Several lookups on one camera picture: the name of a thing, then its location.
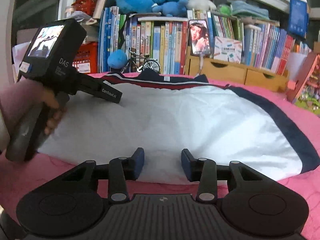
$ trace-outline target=hand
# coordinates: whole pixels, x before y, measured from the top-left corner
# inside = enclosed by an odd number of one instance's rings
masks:
[[[43,88],[43,92],[41,94],[41,101],[53,109],[59,108],[59,103],[57,102],[53,91],[48,88]],[[50,135],[54,131],[54,129],[57,128],[65,112],[66,109],[57,110],[54,113],[53,117],[47,121],[47,126],[44,129],[45,135]]]

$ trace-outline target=white window frame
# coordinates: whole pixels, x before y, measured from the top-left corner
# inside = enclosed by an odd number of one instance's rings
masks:
[[[1,87],[14,82],[11,59],[11,29],[12,16],[15,0],[0,0],[0,89]],[[64,17],[64,10],[68,0],[60,0],[58,8],[58,19]],[[43,4],[36,3],[25,5],[25,10],[32,8],[34,11],[39,11]]]

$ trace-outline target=bicycle wheel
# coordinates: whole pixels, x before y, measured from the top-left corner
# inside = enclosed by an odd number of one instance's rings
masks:
[[[154,60],[154,59],[147,59],[144,63],[143,63],[143,69],[144,68],[150,68],[154,71],[156,71],[157,73],[160,73],[160,65],[159,63]]]

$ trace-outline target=pink bedsheet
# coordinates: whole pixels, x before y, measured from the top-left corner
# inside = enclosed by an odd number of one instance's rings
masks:
[[[248,87],[231,82],[210,80],[215,85],[231,84],[263,96],[278,107],[280,107],[289,118],[291,118],[300,130],[309,138],[315,149],[320,153],[320,118],[314,114],[297,108],[284,100],[283,95],[258,88]],[[62,162],[45,154],[36,155],[28,163],[11,163],[5,159],[4,154],[0,155],[0,205],[15,220],[15,208],[26,193],[39,187],[45,182],[55,178],[72,168],[73,165]],[[302,195],[308,202],[310,214],[308,221],[303,229],[302,235],[308,240],[320,239],[320,167],[315,171],[300,174],[288,179],[281,180],[280,183]],[[98,193],[102,197],[107,195],[107,181],[99,184]],[[133,193],[192,193],[197,190],[196,185],[167,185],[157,183],[127,182],[130,194]],[[219,187],[218,195],[224,196],[228,192],[225,186]]]

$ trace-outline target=red basket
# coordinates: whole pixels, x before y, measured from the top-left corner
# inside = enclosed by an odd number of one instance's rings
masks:
[[[77,11],[83,11],[87,15],[92,16],[96,8],[97,0],[78,0],[72,5],[76,7]]]
[[[90,42],[81,45],[73,61],[73,66],[78,72],[85,74],[94,74],[98,72],[98,43]]]

